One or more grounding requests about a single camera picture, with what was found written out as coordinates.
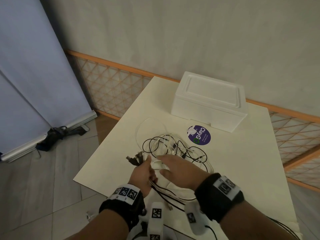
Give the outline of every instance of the gray floor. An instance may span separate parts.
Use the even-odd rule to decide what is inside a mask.
[[[95,122],[87,125],[90,131],[85,135],[59,141],[50,152],[40,152],[41,157],[33,151],[0,164],[1,240],[62,240],[88,223],[87,212],[98,212],[106,197],[73,181],[99,145]],[[304,239],[320,239],[320,194],[295,185],[289,188]]]

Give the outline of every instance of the styrofoam box lid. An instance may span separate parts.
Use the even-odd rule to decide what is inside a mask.
[[[184,73],[175,96],[238,116],[248,114],[243,86],[191,72]]]

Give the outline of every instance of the person's right hand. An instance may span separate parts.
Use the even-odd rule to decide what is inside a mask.
[[[162,161],[170,169],[161,169],[160,173],[162,176],[180,188],[195,191],[198,186],[210,176],[210,173],[179,156],[163,155],[157,156],[157,159]]]

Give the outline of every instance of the brown floor patch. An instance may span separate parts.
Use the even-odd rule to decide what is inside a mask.
[[[95,122],[97,126],[98,141],[100,145],[118,121],[102,114],[98,114]]]

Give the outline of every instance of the box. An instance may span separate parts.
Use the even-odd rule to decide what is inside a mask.
[[[171,114],[233,132],[248,114],[244,87],[185,72],[175,93]]]

